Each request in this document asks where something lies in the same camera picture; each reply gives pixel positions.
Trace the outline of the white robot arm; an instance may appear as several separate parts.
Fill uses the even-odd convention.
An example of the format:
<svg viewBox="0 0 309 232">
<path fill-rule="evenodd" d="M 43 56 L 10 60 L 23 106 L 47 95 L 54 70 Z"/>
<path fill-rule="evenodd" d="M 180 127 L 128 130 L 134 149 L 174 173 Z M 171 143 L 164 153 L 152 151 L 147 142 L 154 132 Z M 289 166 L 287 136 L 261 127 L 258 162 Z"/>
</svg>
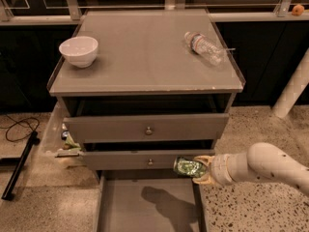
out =
<svg viewBox="0 0 309 232">
<path fill-rule="evenodd" d="M 192 179 L 198 185 L 282 183 L 309 196 L 309 169 L 269 143 L 253 144 L 241 153 L 198 156 L 195 160 L 208 168 L 205 175 Z"/>
</svg>

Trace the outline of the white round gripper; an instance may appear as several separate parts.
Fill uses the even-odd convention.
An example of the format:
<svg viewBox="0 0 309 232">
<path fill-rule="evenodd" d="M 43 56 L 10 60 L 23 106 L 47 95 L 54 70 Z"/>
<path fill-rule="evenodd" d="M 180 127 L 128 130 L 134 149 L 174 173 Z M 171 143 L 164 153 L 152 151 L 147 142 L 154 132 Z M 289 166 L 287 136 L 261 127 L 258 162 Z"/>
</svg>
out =
<svg viewBox="0 0 309 232">
<path fill-rule="evenodd" d="M 195 157 L 194 160 L 201 162 L 205 166 L 211 166 L 211 177 L 205 175 L 201 178 L 193 178 L 193 183 L 197 185 L 212 185 L 212 180 L 214 180 L 220 186 L 233 184 L 234 180 L 228 171 L 228 158 L 228 154 Z"/>
</svg>

